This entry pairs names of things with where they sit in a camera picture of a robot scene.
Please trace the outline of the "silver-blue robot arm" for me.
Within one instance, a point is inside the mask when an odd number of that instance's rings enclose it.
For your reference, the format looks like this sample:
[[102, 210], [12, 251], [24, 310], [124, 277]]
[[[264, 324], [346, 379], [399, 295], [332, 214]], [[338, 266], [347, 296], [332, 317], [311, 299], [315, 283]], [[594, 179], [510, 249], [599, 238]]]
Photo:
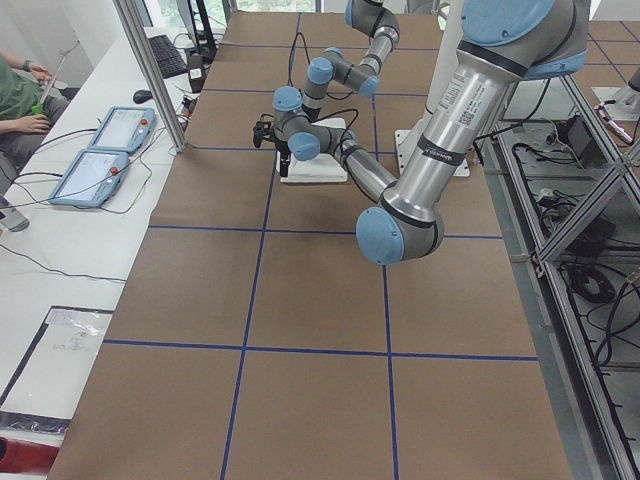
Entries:
[[369, 37], [370, 45], [358, 63], [351, 62], [337, 47], [325, 49], [310, 61], [302, 91], [302, 109], [311, 122], [319, 118], [332, 81], [359, 96], [374, 97], [384, 62], [400, 39], [397, 18], [382, 1], [348, 1], [344, 18], [346, 24]]
[[332, 156], [372, 201], [356, 223], [359, 248], [380, 265], [424, 257], [444, 234], [436, 206], [472, 143], [491, 125], [509, 86], [580, 70], [590, 5], [586, 1], [467, 1], [461, 9], [458, 64], [400, 175], [391, 174], [346, 128], [319, 124], [328, 86], [337, 82], [372, 97], [400, 39], [395, 15], [379, 1], [351, 1], [345, 20], [371, 40], [359, 63], [329, 48], [314, 58], [303, 88], [273, 96], [273, 118], [255, 124], [255, 143], [272, 142], [283, 158]]

